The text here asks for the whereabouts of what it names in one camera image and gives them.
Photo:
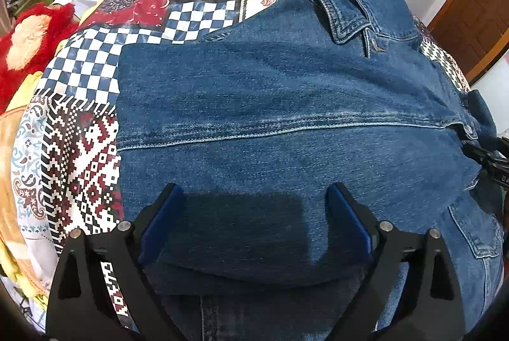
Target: door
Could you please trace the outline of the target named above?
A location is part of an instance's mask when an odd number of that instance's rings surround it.
[[[509,0],[447,0],[429,29],[471,82],[509,45]]]

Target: red plush toy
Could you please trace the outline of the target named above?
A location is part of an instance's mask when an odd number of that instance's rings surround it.
[[[44,71],[60,41],[78,29],[74,6],[35,4],[16,20],[16,26],[0,39],[0,114],[29,74]]]

